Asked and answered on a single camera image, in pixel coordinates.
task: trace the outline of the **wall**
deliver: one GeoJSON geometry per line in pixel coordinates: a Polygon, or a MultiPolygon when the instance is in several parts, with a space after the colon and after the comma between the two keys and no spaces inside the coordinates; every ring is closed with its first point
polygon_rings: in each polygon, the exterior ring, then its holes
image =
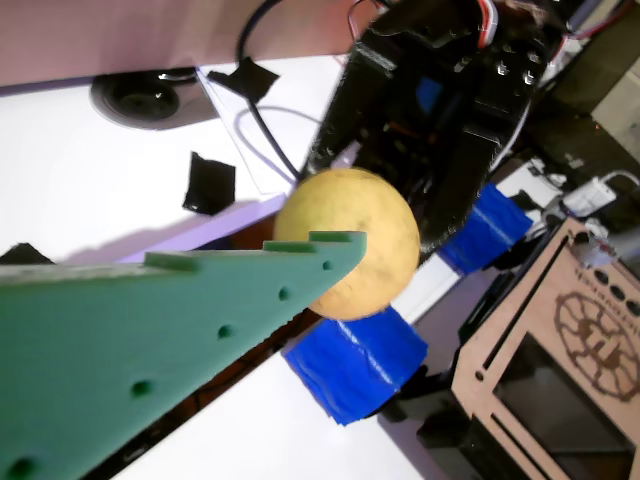
{"type": "MultiPolygon", "coordinates": [[[[5,0],[0,85],[234,59],[245,22],[262,0],[5,0]]],[[[343,53],[351,0],[284,0],[252,35],[258,58],[343,53]]],[[[375,13],[357,8],[361,26],[375,13]]]]}

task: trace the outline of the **white connector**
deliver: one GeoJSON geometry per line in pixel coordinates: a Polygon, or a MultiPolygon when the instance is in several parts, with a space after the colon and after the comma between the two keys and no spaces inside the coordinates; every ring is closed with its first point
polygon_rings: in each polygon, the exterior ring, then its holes
{"type": "Polygon", "coordinates": [[[573,192],[567,193],[562,202],[574,217],[583,218],[615,199],[616,192],[604,183],[603,179],[594,177],[573,192]]]}

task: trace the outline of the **wire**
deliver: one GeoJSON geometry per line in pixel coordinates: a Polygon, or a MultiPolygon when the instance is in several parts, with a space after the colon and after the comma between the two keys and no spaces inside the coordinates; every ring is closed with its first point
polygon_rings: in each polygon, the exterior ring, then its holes
{"type": "MultiPolygon", "coordinates": [[[[253,12],[253,15],[251,15],[251,17],[247,21],[247,24],[244,26],[244,29],[242,30],[242,33],[240,34],[240,37],[238,38],[238,43],[236,45],[236,61],[238,62],[238,66],[246,56],[245,48],[246,48],[247,40],[249,39],[249,35],[251,35],[251,32],[256,27],[258,22],[262,19],[262,17],[264,17],[264,15],[269,10],[271,10],[281,1],[282,0],[265,0],[256,9],[256,11],[253,12]]],[[[245,82],[245,81],[246,79],[241,77],[241,82],[245,82]]],[[[267,141],[269,142],[273,150],[276,152],[276,155],[278,155],[278,157],[280,158],[284,166],[287,167],[287,169],[291,172],[291,174],[296,180],[298,181],[302,180],[302,174],[287,158],[282,148],[280,148],[280,145],[278,144],[273,134],[269,130],[269,127],[267,127],[267,124],[264,122],[264,119],[260,115],[260,112],[258,111],[258,108],[256,107],[255,102],[247,96],[245,96],[245,100],[247,102],[247,106],[249,107],[249,111],[251,112],[251,115],[253,115],[254,120],[260,127],[260,130],[262,130],[263,135],[265,136],[265,138],[267,139],[267,141]]]]}
{"type": "MultiPolygon", "coordinates": [[[[353,12],[355,12],[356,7],[358,5],[360,5],[362,2],[364,2],[364,0],[356,0],[350,7],[349,10],[347,11],[347,22],[349,23],[349,33],[351,33],[351,40],[353,40],[354,42],[356,41],[356,39],[358,38],[358,34],[359,34],[359,29],[358,29],[358,24],[356,23],[356,21],[353,19],[353,12]]],[[[377,8],[377,3],[375,0],[372,0],[373,5],[376,6],[377,8]]]]}
{"type": "Polygon", "coordinates": [[[614,177],[626,177],[629,180],[631,180],[633,183],[635,183],[636,186],[640,186],[640,181],[638,180],[638,177],[636,177],[632,173],[627,172],[626,170],[614,170],[613,172],[609,172],[607,175],[602,177],[600,181],[602,183],[607,183],[609,180],[611,180],[614,177]]]}
{"type": "Polygon", "coordinates": [[[493,41],[498,27],[498,10],[491,0],[478,0],[482,11],[482,29],[478,39],[478,47],[484,48],[493,41]]]}
{"type": "Polygon", "coordinates": [[[560,42],[560,46],[558,47],[558,51],[556,51],[556,53],[553,55],[553,58],[549,62],[549,65],[555,66],[556,62],[560,60],[560,57],[562,57],[562,54],[567,48],[568,41],[569,41],[569,35],[563,35],[562,41],[560,42]]]}
{"type": "Polygon", "coordinates": [[[635,3],[636,3],[635,0],[626,0],[626,1],[622,0],[620,3],[618,3],[616,7],[613,8],[613,11],[611,12],[611,14],[607,18],[605,18],[602,22],[599,22],[582,32],[577,32],[572,34],[571,38],[575,38],[576,40],[583,40],[585,38],[589,38],[595,35],[598,32],[605,30],[606,28],[609,28],[615,22],[620,20],[624,15],[629,13],[629,11],[633,8],[635,3]]]}
{"type": "Polygon", "coordinates": [[[504,156],[509,153],[511,147],[513,147],[513,144],[516,143],[516,139],[518,138],[518,135],[520,135],[520,131],[522,130],[522,127],[524,127],[524,123],[527,121],[529,108],[531,108],[531,102],[527,103],[527,106],[524,107],[522,117],[520,117],[520,120],[518,120],[518,124],[516,125],[516,129],[513,131],[513,135],[511,135],[511,138],[504,146],[504,148],[500,151],[498,156],[491,162],[491,166],[489,167],[490,172],[493,172],[496,168],[498,168],[498,165],[500,165],[500,162],[502,161],[504,156]]]}

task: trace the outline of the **red wire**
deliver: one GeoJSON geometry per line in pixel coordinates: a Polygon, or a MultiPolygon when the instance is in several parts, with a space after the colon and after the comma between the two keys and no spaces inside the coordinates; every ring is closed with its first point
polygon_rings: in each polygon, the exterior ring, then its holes
{"type": "Polygon", "coordinates": [[[480,10],[482,10],[482,31],[480,32],[480,38],[478,39],[478,47],[484,48],[487,46],[487,31],[489,30],[489,11],[484,0],[478,0],[480,10]]]}

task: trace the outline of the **black tape piece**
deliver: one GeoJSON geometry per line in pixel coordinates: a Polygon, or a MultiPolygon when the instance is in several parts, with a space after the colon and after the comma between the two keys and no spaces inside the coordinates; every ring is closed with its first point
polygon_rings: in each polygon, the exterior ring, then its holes
{"type": "Polygon", "coordinates": [[[0,265],[53,265],[53,262],[30,243],[19,243],[0,257],[0,265]]]}
{"type": "Polygon", "coordinates": [[[209,72],[207,78],[234,91],[238,95],[248,98],[253,103],[258,103],[280,76],[262,68],[254,63],[251,58],[246,57],[231,75],[209,72]]]}
{"type": "Polygon", "coordinates": [[[216,215],[235,202],[236,167],[205,160],[191,152],[189,189],[182,207],[204,215],[216,215]]]}

